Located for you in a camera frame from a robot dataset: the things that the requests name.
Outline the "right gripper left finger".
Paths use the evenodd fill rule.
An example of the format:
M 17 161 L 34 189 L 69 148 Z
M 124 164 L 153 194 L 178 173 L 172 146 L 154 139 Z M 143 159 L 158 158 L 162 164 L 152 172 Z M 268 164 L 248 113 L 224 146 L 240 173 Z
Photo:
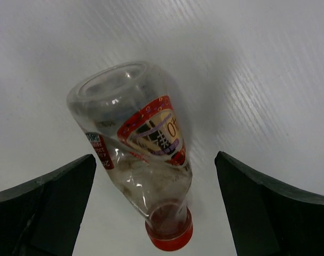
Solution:
M 72 255 L 96 166 L 84 155 L 0 191 L 0 255 Z

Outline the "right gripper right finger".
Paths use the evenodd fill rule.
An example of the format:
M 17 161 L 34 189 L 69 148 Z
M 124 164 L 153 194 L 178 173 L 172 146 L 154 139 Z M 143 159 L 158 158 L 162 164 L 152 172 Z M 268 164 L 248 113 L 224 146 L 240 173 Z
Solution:
M 223 151 L 215 166 L 237 255 L 324 255 L 324 196 Z

